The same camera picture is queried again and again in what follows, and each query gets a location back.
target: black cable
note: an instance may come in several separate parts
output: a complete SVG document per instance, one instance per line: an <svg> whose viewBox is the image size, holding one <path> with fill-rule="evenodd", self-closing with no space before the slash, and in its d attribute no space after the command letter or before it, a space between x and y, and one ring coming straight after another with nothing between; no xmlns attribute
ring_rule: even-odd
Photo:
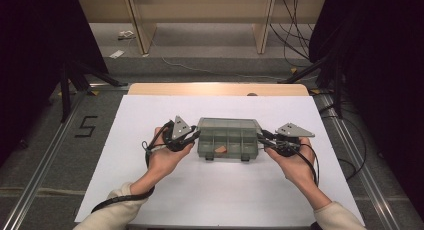
<svg viewBox="0 0 424 230"><path fill-rule="evenodd" d="M319 161L318 161L318 156L317 156L317 154L316 154L315 150L312 148L312 146L310 146L310 145L308 145L308 144L300 144L300 146L307 146L307 147L309 147L309 148L312 150L312 152L314 153L315 160L317 161L317 172L318 172L318 176L316 176L317 178L316 178L315 184L318 186L318 184L319 184Z"/></svg>
<svg viewBox="0 0 424 230"><path fill-rule="evenodd" d="M342 27L342 25L344 24L344 20L340 23L340 25L339 26L337 26L337 28L336 29L334 29L334 31L333 32L331 32L331 34L330 34L330 36L328 36L328 38L327 39L325 39L325 41L321 44L321 46L318 48L318 50L317 50L317 56L319 56L319 54L320 54L320 52L324 49L324 47L326 47L326 45L327 45L327 43L333 38L333 37L335 37L336 35L336 33L339 31L339 29Z"/></svg>
<svg viewBox="0 0 424 230"><path fill-rule="evenodd" d="M348 160L345 160L343 158L337 158L337 160L339 160L340 162L347 163L353 169L352 173L348 177L346 177L346 180L352 178L356 174L356 167L355 167L355 165L353 165L353 163L351 163Z"/></svg>
<svg viewBox="0 0 424 230"><path fill-rule="evenodd" d="M295 37L295 38L301 38L300 36L298 36L298 35L294 35L293 33L290 33L289 31L287 31L282 25L281 25L281 23L279 23L278 24L279 26L280 26L280 28L281 28L281 30L283 30L285 33L287 33L287 34L289 34L291 37ZM308 42L310 42L311 40L309 40L309 39L307 39L307 38L303 38L302 40L304 40L304 41L308 41Z"/></svg>
<svg viewBox="0 0 424 230"><path fill-rule="evenodd" d="M336 105L334 103L333 104L330 104L330 105L328 105L326 107L321 108L318 112L321 115L323 112L328 111L328 110L334 108L335 106Z"/></svg>
<svg viewBox="0 0 424 230"><path fill-rule="evenodd" d="M321 119L327 119L327 118L338 118L337 116L325 116L325 117L321 117ZM354 172L351 176L349 176L348 178L346 178L346 181L349 181L350 179L352 179L354 176L356 176L364 167L365 162L367 160L367 153L368 153L368 147L367 147L367 143L365 141L364 136L362 135L361 131L359 130L359 128L349 119L343 118L343 121L346 121L348 123L350 123L358 132L359 137L361 138L363 144L364 144L364 154L363 154L363 161L361 163L361 165L359 166L359 168L356 170L356 172Z"/></svg>
<svg viewBox="0 0 424 230"><path fill-rule="evenodd" d="M287 38L284 40L278 33L277 33L277 31L274 29L274 27L272 26L272 24L269 24L269 26L271 27L271 29L272 29L272 31L275 33L275 35L277 36L277 38L280 40L280 41L282 41L283 43L284 43L284 46L287 46L287 47L289 47L291 50L293 50L294 52L296 52L297 54L299 54L300 56L302 56L303 58L305 58L305 59L309 59L306 55L304 55L303 53L301 53L301 52L299 52L298 50L296 50L291 44L289 44L288 42L287 42Z"/></svg>
<svg viewBox="0 0 424 230"><path fill-rule="evenodd" d="M305 47L303 46L302 41L300 40L301 38L303 38L303 39L304 39L304 37L303 37L302 33L300 32L299 27L297 26L297 16L296 16L296 14L297 14L297 3L298 3L298 0L293 0L293 1L294 1L294 3L293 3L293 5L294 5L293 9L294 9L294 10L293 10L293 15L292 15L292 14L291 14L291 11L290 11L290 9L289 9L289 7L288 7L287 3L286 3L286 0L283 0L284 5L285 5L285 7L286 7L286 9L287 9L287 12L289 13L289 16L290 16L290 18L291 18L291 20L292 20L292 23L291 23L291 25L290 25L290 30L289 30L289 31L291 31L291 27L294 25L294 26L295 26L295 28L296 28L297 34L301 36L301 37L299 36L299 43L300 43L300 46L302 47L302 49L303 49L303 51L305 52L305 54L308 56L308 53L307 53L307 51L305 50Z"/></svg>
<svg viewBox="0 0 424 230"><path fill-rule="evenodd" d="M316 174L316 172L315 172L315 168L314 168L314 166L312 165L312 163L311 162L309 162L309 160L308 159L306 159L305 158L305 156L303 156L303 154L301 154L300 152L298 152L298 151L296 151L296 150L293 150L293 152L294 153L296 153L300 158L302 158L303 159L303 161L305 161L305 163L306 164L308 164L308 166L309 166L309 168L311 169L311 171L312 171L312 174L314 175L314 182L315 182L315 185L317 185L318 186L318 179L317 179L317 174Z"/></svg>
<svg viewBox="0 0 424 230"><path fill-rule="evenodd" d="M144 155L145 161L146 161L146 166L147 168L149 168L149 164L150 164L150 151L152 150L154 147L157 146L161 146L161 145L165 145L165 144L159 144L159 145L154 145L156 140L159 138L160 134L165 130L165 128L167 128L170 124L172 123L172 121L169 121L167 123L165 123L160 130L155 134L155 136L153 137L152 141L150 142L150 144L147 146L147 142L143 141L141 143L142 147L144 148L144 150L146 150L146 153ZM153 186L148 192L143 193L143 194L139 194L139 195L125 195L125 196L119 196L119 197L114 197L114 198L110 198L107 199L99 204L97 204L93 210L91 211L91 213L98 211L106 206L109 206L111 204L114 203L118 203L118 202L126 202L126 201L139 201L139 200L143 200L146 199L148 197L150 197L153 192L155 191L155 186Z"/></svg>

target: white table surface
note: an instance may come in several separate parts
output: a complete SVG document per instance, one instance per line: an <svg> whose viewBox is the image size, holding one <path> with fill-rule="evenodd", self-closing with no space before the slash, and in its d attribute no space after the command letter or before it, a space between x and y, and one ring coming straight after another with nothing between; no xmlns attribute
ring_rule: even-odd
<svg viewBox="0 0 424 230"><path fill-rule="evenodd" d="M292 122L315 133L320 188L362 217L346 183L312 97L124 96L97 168L75 219L81 222L108 193L145 171L142 141L155 127L180 115L189 125L201 117L256 119L271 132ZM159 182L131 224L180 228L281 228L309 226L313 211L263 151L248 163L199 158L197 145Z"/></svg>

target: metal frame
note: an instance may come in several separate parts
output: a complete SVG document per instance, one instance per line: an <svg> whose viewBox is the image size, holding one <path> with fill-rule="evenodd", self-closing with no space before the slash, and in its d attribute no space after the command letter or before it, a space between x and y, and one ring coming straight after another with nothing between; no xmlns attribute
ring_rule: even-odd
<svg viewBox="0 0 424 230"><path fill-rule="evenodd" d="M41 186L44 180L44 177L46 176L52 162L54 161L57 155L57 152L59 151L63 143L63 140L66 137L69 126L71 126L74 120L74 116L78 111L80 103L82 102L86 94L86 91L81 91L78 92L75 96L68 118L66 119L66 121L60 123L59 128L56 131L55 136L53 137L53 140L51 141L43 158L40 161L40 164L32 175L31 180L25 187L15 207L11 211L5 225L3 225L3 229L19 229L26 216L26 213L31 207L31 204L35 198L35 195L37 194L39 187Z"/></svg>
<svg viewBox="0 0 424 230"><path fill-rule="evenodd" d="M324 96L322 101L326 105L333 104L333 100L329 96ZM336 112L333 109L329 110L329 112L331 112L333 115L336 115ZM347 129L344 120L333 118L332 121L337 129L338 134L340 135L340 138L343 141L343 144L346 147L346 151L348 152L349 156L353 161L353 164L358 169L364 159L355 142L353 141L353 138L349 130ZM358 175L361 178L362 184L372 204L374 205L378 216L380 217L384 229L400 229L400 226L394 216L390 204L388 203L382 191L378 187L366 163L364 164L362 170L358 173Z"/></svg>

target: gray plastic box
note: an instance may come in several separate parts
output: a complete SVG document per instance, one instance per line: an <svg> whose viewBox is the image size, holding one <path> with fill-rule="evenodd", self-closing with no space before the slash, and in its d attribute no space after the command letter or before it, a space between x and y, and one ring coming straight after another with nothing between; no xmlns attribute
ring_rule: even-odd
<svg viewBox="0 0 424 230"><path fill-rule="evenodd" d="M258 156L258 137L261 127L254 119L201 118L198 129L199 157L234 158L242 161Z"/></svg>

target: black strap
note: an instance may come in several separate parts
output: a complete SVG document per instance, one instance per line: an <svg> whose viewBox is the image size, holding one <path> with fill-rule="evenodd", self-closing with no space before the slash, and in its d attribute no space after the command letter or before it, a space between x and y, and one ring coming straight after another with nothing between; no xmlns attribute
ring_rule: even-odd
<svg viewBox="0 0 424 230"><path fill-rule="evenodd" d="M155 190L155 187L153 186L148 192L140 194L140 195L126 195L126 196L120 196L120 197L114 197L114 198L110 198L106 201L103 201L99 204L97 204L97 206L95 206L93 208L93 210L91 211L91 213L100 210L108 205L117 203L117 202L125 202L125 201L139 201L139 200L143 200L146 199L148 197L150 197L153 194L153 191Z"/></svg>

